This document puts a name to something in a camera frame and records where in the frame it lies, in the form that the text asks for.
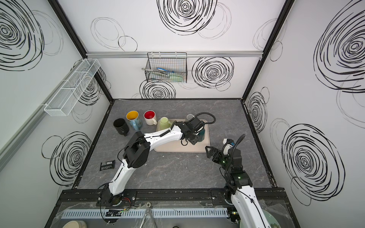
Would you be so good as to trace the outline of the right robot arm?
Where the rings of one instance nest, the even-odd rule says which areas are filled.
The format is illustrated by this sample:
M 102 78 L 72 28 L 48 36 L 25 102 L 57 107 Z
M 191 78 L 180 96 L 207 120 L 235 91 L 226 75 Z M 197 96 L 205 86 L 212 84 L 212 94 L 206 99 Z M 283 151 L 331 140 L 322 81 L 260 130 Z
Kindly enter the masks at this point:
M 223 168 L 225 200 L 235 207 L 237 215 L 231 220 L 239 220 L 245 228 L 269 228 L 271 225 L 259 205 L 252 181 L 243 170 L 241 151 L 238 145 L 245 139 L 242 134 L 238 140 L 226 139 L 221 149 L 206 146 L 206 156 Z

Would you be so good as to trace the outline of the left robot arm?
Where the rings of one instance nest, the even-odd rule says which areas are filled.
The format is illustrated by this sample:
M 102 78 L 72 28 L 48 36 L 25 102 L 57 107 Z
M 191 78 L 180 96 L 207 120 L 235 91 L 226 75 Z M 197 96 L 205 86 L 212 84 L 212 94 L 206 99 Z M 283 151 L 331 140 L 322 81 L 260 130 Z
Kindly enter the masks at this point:
M 121 149 L 124 151 L 121 165 L 113 179 L 101 185 L 98 206 L 115 206 L 122 201 L 121 194 L 135 170 L 143 166 L 153 149 L 174 141 L 185 140 L 195 145 L 202 139 L 204 127 L 216 122 L 216 117 L 208 112 L 196 114 L 188 121 L 174 121 L 170 127 L 153 133 L 137 131 Z

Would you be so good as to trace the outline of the beige plastic tray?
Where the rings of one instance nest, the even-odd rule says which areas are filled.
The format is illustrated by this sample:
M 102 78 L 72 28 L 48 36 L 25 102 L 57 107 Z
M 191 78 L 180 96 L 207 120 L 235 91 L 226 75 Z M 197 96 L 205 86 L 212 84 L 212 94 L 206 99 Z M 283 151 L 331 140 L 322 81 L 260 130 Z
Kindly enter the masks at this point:
M 209 136 L 209 125 L 204 126 L 204 138 L 201 142 L 192 145 L 189 141 L 172 141 L 156 147 L 154 150 L 160 153 L 205 153 L 205 146 L 211 146 Z

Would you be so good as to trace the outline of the dark green mug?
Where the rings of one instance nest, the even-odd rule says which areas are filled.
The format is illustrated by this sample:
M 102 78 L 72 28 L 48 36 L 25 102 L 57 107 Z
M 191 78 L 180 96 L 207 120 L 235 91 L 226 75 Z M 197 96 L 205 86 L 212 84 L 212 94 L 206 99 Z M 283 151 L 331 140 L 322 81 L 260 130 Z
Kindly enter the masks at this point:
M 198 133 L 198 142 L 202 142 L 205 138 L 205 129 L 203 128 L 199 133 Z

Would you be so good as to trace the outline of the white mug red inside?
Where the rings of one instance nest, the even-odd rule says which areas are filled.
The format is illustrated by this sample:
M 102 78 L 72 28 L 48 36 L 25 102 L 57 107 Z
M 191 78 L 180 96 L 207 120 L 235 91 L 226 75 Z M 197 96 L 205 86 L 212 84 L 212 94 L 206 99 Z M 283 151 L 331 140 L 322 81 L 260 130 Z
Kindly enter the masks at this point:
M 144 113 L 144 120 L 147 125 L 157 125 L 158 124 L 156 113 L 152 110 L 148 110 Z

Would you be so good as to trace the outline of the blue butterfly mug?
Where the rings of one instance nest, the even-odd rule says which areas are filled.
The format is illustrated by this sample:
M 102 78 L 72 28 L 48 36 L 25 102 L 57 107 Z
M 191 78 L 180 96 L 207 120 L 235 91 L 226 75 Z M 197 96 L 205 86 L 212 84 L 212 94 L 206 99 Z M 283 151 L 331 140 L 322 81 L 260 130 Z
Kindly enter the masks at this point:
M 130 125 L 139 131 L 142 127 L 142 121 L 140 120 L 139 113 L 137 111 L 130 111 L 127 113 L 126 118 Z

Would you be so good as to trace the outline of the black mug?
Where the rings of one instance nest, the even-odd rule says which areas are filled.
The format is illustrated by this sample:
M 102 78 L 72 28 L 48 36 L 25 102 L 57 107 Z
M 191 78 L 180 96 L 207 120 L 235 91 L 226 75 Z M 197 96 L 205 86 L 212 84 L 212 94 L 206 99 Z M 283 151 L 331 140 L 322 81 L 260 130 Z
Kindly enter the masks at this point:
M 123 118 L 116 119 L 113 122 L 114 128 L 120 135 L 127 136 L 129 133 L 129 126 L 128 123 Z

